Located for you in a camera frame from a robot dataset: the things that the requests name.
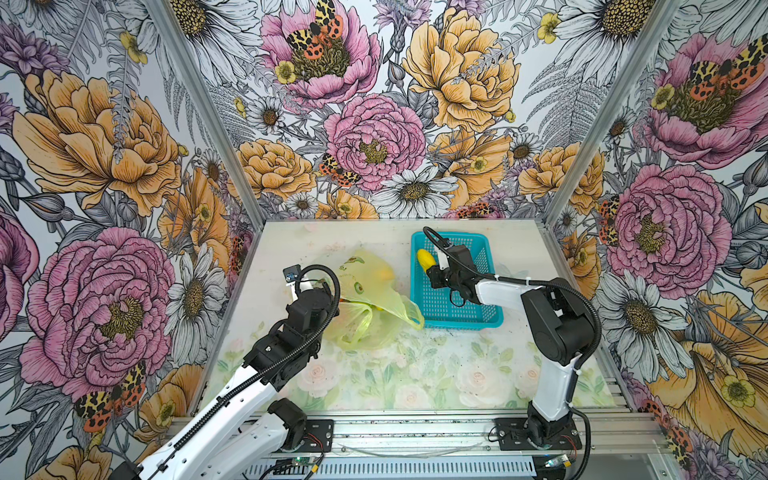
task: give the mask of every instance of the floral wallpaper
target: floral wallpaper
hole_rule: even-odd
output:
[[[3,478],[104,479],[154,451],[193,412],[253,242],[134,14],[0,2]]]
[[[129,32],[166,57],[146,1]],[[654,0],[170,5],[267,218],[453,219],[543,215]]]
[[[554,224],[688,478],[768,478],[766,8],[681,4],[690,34],[662,41],[581,178],[600,165],[596,203],[577,190]]]

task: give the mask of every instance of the pink peony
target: pink peony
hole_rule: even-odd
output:
[[[24,284],[39,261],[38,247],[29,233],[0,211],[0,340],[16,324],[24,304]]]
[[[690,96],[692,64],[712,61],[721,65],[747,46],[744,42],[732,47],[730,38],[717,44],[715,37],[695,34],[670,61],[669,71],[660,72],[650,118],[644,124],[645,140],[654,151],[708,169],[725,167],[768,134],[768,74],[741,91],[729,86],[704,101]],[[665,85],[674,88],[674,95]]]
[[[285,86],[293,94],[293,99],[306,108],[321,108],[328,103],[344,102],[358,92],[369,91],[376,83],[379,73],[381,45],[377,35],[368,36],[366,27],[360,24],[360,18],[354,8],[349,13],[339,0],[334,1],[336,15],[343,22],[343,47],[349,53],[349,66],[343,76],[325,74],[311,77],[309,81],[298,79]],[[281,61],[293,61],[293,49],[286,37],[297,30],[310,27],[315,21],[315,6],[309,13],[297,9],[294,15],[284,10],[280,16],[265,15],[261,23],[262,48],[267,52],[262,55],[268,68],[275,68]]]
[[[129,228],[54,253],[29,290],[36,336],[24,345],[22,378],[78,399],[109,391],[141,361],[154,373],[170,349],[163,328],[174,278],[163,250]]]
[[[664,298],[695,293],[728,254],[722,203],[714,179],[692,165],[641,168],[619,196],[619,243],[608,247],[608,261],[616,273],[629,270],[655,283]]]
[[[326,120],[328,153],[344,170],[362,178],[358,186],[379,190],[384,180],[415,170],[424,160],[426,139],[419,116],[379,94],[354,97]]]

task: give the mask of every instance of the purple flower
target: purple flower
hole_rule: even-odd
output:
[[[163,250],[129,228],[107,228],[51,255],[29,289],[35,332],[24,345],[22,378],[63,387],[78,399],[110,391],[144,362],[160,368],[174,268]]]
[[[737,90],[726,82],[704,100],[691,97],[691,66],[710,61],[715,65],[735,58],[747,42],[731,46],[732,38],[718,44],[716,35],[695,34],[669,62],[669,71],[656,79],[650,120],[644,122],[645,140],[654,151],[663,151],[679,162],[697,162],[704,168],[722,168],[768,134],[768,75],[760,75],[748,87]]]
[[[35,241],[16,219],[0,211],[0,340],[16,324],[24,284],[38,268]]]
[[[56,75],[69,71],[69,59],[59,53],[58,46],[34,32],[25,34],[18,25],[0,23],[0,63],[16,70],[24,78],[32,73],[42,76],[44,70]]]
[[[626,368],[621,370],[621,379],[624,380],[627,391],[632,395],[632,401],[636,407],[640,408],[647,400],[652,399],[653,396],[648,387],[639,380],[636,380],[634,374]]]
[[[728,254],[722,204],[715,180],[693,165],[643,167],[619,196],[619,241],[608,247],[608,262],[617,274],[629,270],[655,283],[664,298],[695,293]]]
[[[13,125],[13,114],[18,111],[8,94],[0,94],[0,133],[10,135]]]
[[[349,13],[339,0],[334,1],[341,17],[343,33],[327,48],[328,60],[306,60],[294,54],[286,37],[305,30],[315,21],[315,6],[309,13],[296,10],[294,15],[280,11],[280,16],[265,15],[261,23],[264,64],[275,70],[277,80],[285,85],[293,100],[305,108],[321,108],[328,103],[348,101],[359,92],[369,91],[379,74],[381,45],[376,34],[368,36],[354,8]],[[291,104],[285,107],[291,110]]]
[[[533,160],[518,161],[515,162],[512,167],[507,170],[507,174],[504,176],[505,180],[517,180],[520,174],[528,168],[536,168],[537,164]]]
[[[422,23],[429,22],[430,3],[431,0],[379,0],[373,4],[379,11],[374,18],[376,24],[381,27],[405,22],[416,30]]]
[[[485,13],[485,0],[448,0],[448,8],[455,8],[457,12],[466,10],[467,15],[480,18]]]
[[[328,153],[344,170],[360,175],[358,186],[379,190],[384,180],[415,170],[424,160],[426,139],[419,116],[388,97],[354,97],[341,114],[325,122]]]
[[[718,451],[714,440],[694,429],[688,430],[688,436],[698,480],[739,480],[739,467]]]

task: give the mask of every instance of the orange peony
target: orange peony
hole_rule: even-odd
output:
[[[379,214],[365,197],[339,190],[334,195],[328,193],[328,204],[319,204],[315,218],[369,220],[379,218]]]
[[[182,365],[171,370],[157,386],[157,391],[141,404],[139,417],[144,420],[144,424],[134,432],[134,437],[149,445],[140,460],[157,450],[174,417],[192,414],[194,395],[202,378],[202,366]]]
[[[195,167],[194,175],[184,184],[184,193],[176,191],[169,196],[157,219],[161,245],[172,253],[191,248],[197,254],[206,244],[227,272],[231,242],[226,215],[223,202],[212,190],[212,182],[202,168]]]
[[[27,480],[107,480],[111,463],[112,454],[100,452],[98,447],[92,447],[88,455],[80,447],[67,447]]]
[[[237,159],[256,198],[261,192],[270,192],[288,200],[316,186],[310,161],[282,142],[247,141],[237,150]],[[232,195],[237,194],[231,181],[227,186]]]
[[[483,134],[475,138],[475,135],[459,127],[438,135],[429,146],[429,151],[435,152],[438,158],[452,161],[443,177],[458,178],[458,188],[451,192],[451,210],[480,200],[493,184],[498,185],[504,179],[504,160],[511,137],[493,138]]]
[[[598,239],[588,237],[584,232],[577,237],[576,232],[566,238],[563,255],[576,278],[578,289],[591,299],[600,282],[600,257],[598,257]]]
[[[483,55],[500,48],[498,33],[481,30],[480,21],[466,10],[445,11],[443,29],[428,22],[414,32],[411,46],[406,49],[402,66],[418,85],[415,92],[432,91],[437,97],[437,125],[473,131],[484,131],[509,111],[512,91],[518,81],[520,64],[513,62],[514,54],[497,61],[481,72],[468,69],[478,64]]]
[[[694,368],[648,388],[681,424],[712,439],[732,429],[731,451],[753,456],[768,445],[768,325],[730,292],[690,298],[695,340],[680,344]]]
[[[27,89],[48,116],[14,115],[13,138],[29,159],[29,167],[42,178],[44,192],[85,192],[81,207],[93,207],[107,189],[123,192],[148,217],[163,196],[181,186],[179,150],[148,99],[131,92],[131,121],[124,138],[122,158],[115,159],[112,99],[103,78],[88,85],[78,77],[50,70],[41,79],[26,78]]]
[[[536,155],[533,158],[536,167],[520,173],[520,193],[533,194],[534,198],[541,198],[549,192],[558,191],[565,174],[576,159],[576,152],[580,146],[581,142],[576,142],[566,148],[555,147]],[[576,191],[571,195],[571,205],[578,210],[578,213],[588,214],[603,194],[604,167],[605,154],[598,151],[587,171],[581,176]]]

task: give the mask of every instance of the metal bar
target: metal bar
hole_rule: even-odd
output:
[[[667,453],[669,449],[659,425],[648,413],[591,412],[591,452],[598,455]],[[488,441],[493,419],[525,417],[523,411],[493,414],[463,415],[322,415],[310,418],[332,419],[333,449],[329,457],[367,455],[435,454],[446,449],[459,449],[451,455],[532,455],[530,451],[502,452],[496,442]],[[180,428],[185,419],[175,419],[170,434]],[[584,442],[584,424],[575,419]],[[560,453],[547,450],[547,454]],[[274,458],[285,454],[271,455]]]
[[[208,386],[208,380],[210,380],[210,374],[214,370],[214,365],[216,365],[215,360],[219,358],[221,343],[224,341],[224,337],[227,336],[230,322],[232,321],[232,318],[235,314],[237,301],[240,298],[240,294],[243,292],[243,285],[245,285],[245,280],[248,277],[248,273],[250,272],[250,266],[253,263],[253,258],[256,256],[256,248],[259,246],[259,240],[261,240],[261,231],[254,232],[253,243],[250,245],[250,250],[248,250],[245,262],[243,262],[243,266],[240,269],[240,276],[237,279],[237,285],[235,286],[234,290],[232,290],[232,294],[230,295],[230,302],[227,304],[227,311],[224,312],[224,316],[221,319],[221,324],[219,325],[217,337],[214,340],[214,345],[216,348],[208,353],[208,361],[205,362],[205,367],[203,368],[203,381],[200,382],[200,385],[197,386],[197,390],[192,396],[193,404],[192,408],[189,410],[190,412],[196,412],[197,407],[200,406],[200,401],[203,399],[205,389]]]
[[[243,168],[235,157],[234,149],[229,135],[224,129],[224,124],[219,117],[219,112],[214,106],[214,101],[205,85],[203,74],[195,67],[197,62],[187,44],[187,38],[181,31],[176,20],[176,14],[167,0],[145,2],[147,11],[157,28],[168,54],[173,59],[174,71],[190,93],[192,101],[205,122],[205,128],[210,133],[214,147],[221,154],[221,160],[227,168],[227,173],[232,177],[235,188],[240,193],[243,207],[248,213],[253,226],[260,232],[263,229],[266,217],[261,212],[256,197],[253,195],[250,184],[245,178]]]
[[[650,53],[658,48],[661,35],[669,27],[679,6],[680,2],[678,0],[659,0],[650,11],[648,20],[646,20],[645,26],[624,64],[624,68],[617,73],[616,80],[611,86],[603,104],[600,106],[598,115],[595,117],[589,132],[587,132],[587,137],[581,142],[581,147],[578,153],[576,153],[576,158],[571,168],[565,175],[563,183],[545,212],[544,222],[547,225],[552,225],[560,212],[562,212],[568,199],[571,198],[571,195],[576,190],[581,175],[584,174],[592,162],[592,158],[597,153],[605,132],[611,127],[611,122],[618,115],[622,102],[629,95],[630,87],[643,68],[645,68]]]

